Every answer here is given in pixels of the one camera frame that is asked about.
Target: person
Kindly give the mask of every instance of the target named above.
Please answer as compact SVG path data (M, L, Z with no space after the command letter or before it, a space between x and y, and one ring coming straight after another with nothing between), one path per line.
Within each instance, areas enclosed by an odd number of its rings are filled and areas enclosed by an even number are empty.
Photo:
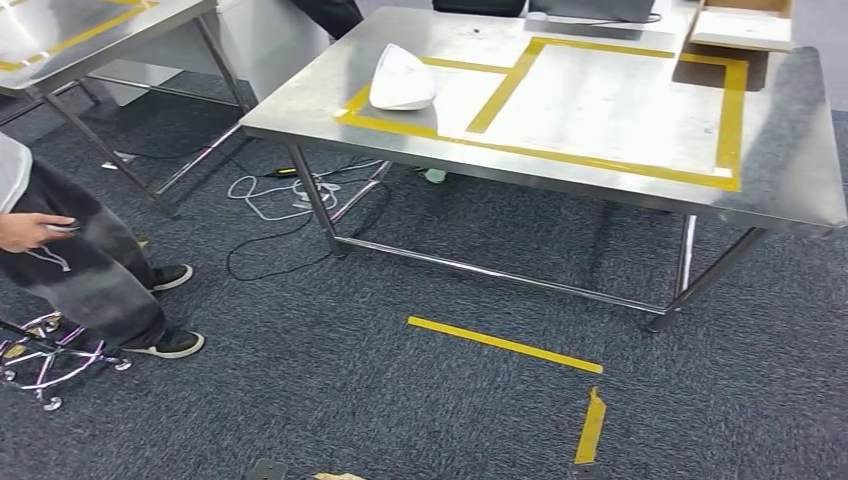
M355 0L292 0L292 3L336 40L363 20Z
M114 213L2 133L0 271L110 346L177 359L205 343L168 326L153 296L186 283L193 269L152 268Z

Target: smartphone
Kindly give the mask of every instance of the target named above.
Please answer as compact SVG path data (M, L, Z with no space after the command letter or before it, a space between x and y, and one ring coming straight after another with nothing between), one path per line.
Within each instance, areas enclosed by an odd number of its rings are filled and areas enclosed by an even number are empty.
M79 223L78 220L74 220L73 223L69 223L68 225L53 225L52 223L48 223L47 225L45 225L45 228L52 232L73 233L79 230L81 226L82 225Z

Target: shoe sole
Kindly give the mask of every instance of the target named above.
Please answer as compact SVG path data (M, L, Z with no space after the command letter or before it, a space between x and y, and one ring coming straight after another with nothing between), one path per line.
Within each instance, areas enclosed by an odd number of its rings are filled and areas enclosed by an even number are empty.
M195 337L197 337L197 343L195 343L190 348L187 348L187 349L185 349L181 352L160 352L160 351L156 350L156 347L140 348L140 349L127 348L127 349L124 349L124 351L125 352L132 352L132 353L143 353L145 355L152 355L154 357L164 358L166 360L178 360L180 358L188 357L189 355L194 355L195 353L199 352L200 349L203 348L204 345L206 345L206 337L204 337L203 335L196 333L196 332L190 332L190 333L192 335L194 335Z
M182 277L180 277L176 280L173 280L171 282L168 282L168 283L163 283L162 285L156 285L155 287L151 288L150 291L151 292L164 292L165 290L177 288L180 285L183 285L187 281L191 280L191 277L194 276L194 269L191 267L191 265L186 265L185 267L186 267L187 270L186 270L186 273L183 274Z

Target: drawstring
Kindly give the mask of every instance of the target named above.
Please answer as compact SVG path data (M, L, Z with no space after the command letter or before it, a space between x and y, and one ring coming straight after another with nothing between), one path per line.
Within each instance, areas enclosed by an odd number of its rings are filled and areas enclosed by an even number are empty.
M49 255L49 256L45 257L45 256L42 256L42 255L39 255L32 250L27 250L26 253L28 253L29 255L32 255L33 257L38 258L40 260L44 260L46 262L55 263L56 265L59 265L60 267L62 267L63 272L70 272L71 271L71 265L68 263L67 260L62 258L61 255L56 255L55 253L51 252L50 249L47 248L47 247L42 246L42 247L39 247L39 248L43 249L47 253L47 255Z

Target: black sneaker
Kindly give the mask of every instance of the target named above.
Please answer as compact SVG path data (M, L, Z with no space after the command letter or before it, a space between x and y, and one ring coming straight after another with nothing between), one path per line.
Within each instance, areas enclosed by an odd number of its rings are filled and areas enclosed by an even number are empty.
M176 360L195 354L203 348L206 338L188 330L166 330L162 340L147 348L126 348L127 352L146 353L154 357Z
M153 287L151 292L164 292L191 280L194 269L188 265L172 265L153 269Z

